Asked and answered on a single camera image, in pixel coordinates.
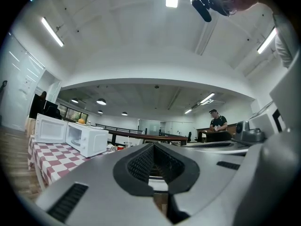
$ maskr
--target black t-shirt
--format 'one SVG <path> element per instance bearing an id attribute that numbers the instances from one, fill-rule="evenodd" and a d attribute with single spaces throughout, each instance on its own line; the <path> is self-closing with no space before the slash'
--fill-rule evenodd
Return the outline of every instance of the black t-shirt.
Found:
<path id="1" fill-rule="evenodd" d="M 213 128 L 221 127 L 224 123 L 226 123 L 227 120 L 224 116 L 219 116 L 217 119 L 213 119 L 210 123 L 210 125 L 213 125 Z"/>

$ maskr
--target railing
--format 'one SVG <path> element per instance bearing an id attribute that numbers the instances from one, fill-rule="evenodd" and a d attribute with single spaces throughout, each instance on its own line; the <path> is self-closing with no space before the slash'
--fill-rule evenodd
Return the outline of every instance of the railing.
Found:
<path id="1" fill-rule="evenodd" d="M 119 127 L 114 127 L 114 126 L 105 126 L 101 124 L 95 124 L 98 127 L 102 127 L 104 129 L 108 130 L 115 130 L 115 131 L 123 131 L 123 132 L 128 132 L 128 133 L 134 133 L 134 134 L 142 134 L 142 130 L 132 130 L 132 129 L 125 129 L 125 128 L 119 128 Z"/>
<path id="2" fill-rule="evenodd" d="M 165 137 L 184 137 L 184 136 L 173 135 L 173 134 L 168 134 L 168 133 L 164 133 L 164 132 L 160 132 L 160 136 L 165 136 Z"/>

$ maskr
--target microwave door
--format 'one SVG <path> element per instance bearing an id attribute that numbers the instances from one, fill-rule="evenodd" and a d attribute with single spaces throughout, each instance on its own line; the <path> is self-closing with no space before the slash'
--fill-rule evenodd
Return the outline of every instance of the microwave door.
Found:
<path id="1" fill-rule="evenodd" d="M 43 143 L 65 143 L 68 122 L 38 114 L 35 140 Z"/>

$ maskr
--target long table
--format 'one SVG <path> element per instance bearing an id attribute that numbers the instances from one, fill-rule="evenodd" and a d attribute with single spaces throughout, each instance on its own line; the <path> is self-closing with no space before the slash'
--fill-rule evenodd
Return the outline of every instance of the long table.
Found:
<path id="1" fill-rule="evenodd" d="M 110 130 L 110 129 L 106 129 L 106 128 L 104 128 L 104 130 L 107 130 L 109 132 L 109 134 L 112 134 L 112 145 L 116 144 L 116 136 L 137 138 L 137 139 L 143 139 L 143 140 L 154 140 L 154 141 L 167 141 L 167 142 L 179 141 L 179 142 L 181 142 L 181 145 L 186 145 L 187 144 L 187 137 L 152 136 L 152 135 L 143 135 L 143 134 L 136 134 L 136 133 L 128 133 L 128 132 Z"/>

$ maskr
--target table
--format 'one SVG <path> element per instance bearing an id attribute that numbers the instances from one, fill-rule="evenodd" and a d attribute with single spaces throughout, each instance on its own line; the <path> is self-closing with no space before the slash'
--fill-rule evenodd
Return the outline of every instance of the table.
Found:
<path id="1" fill-rule="evenodd" d="M 102 154 L 85 158 L 66 143 L 40 143 L 31 135 L 28 144 L 28 169 L 35 167 L 40 187 L 44 191 L 43 179 L 50 185 L 85 161 L 108 153 L 112 151 L 107 149 Z"/>
<path id="2" fill-rule="evenodd" d="M 143 140 L 154 140 L 154 141 L 180 141 L 181 145 L 186 145 L 187 137 L 163 137 L 163 136 L 152 136 L 152 135 L 143 135 L 143 134 L 135 134 L 135 133 L 128 133 L 123 131 L 116 131 L 110 129 L 104 129 L 112 134 L 112 145 L 116 143 L 116 136 L 123 136 L 123 137 L 130 137 L 130 138 L 137 138 Z"/>

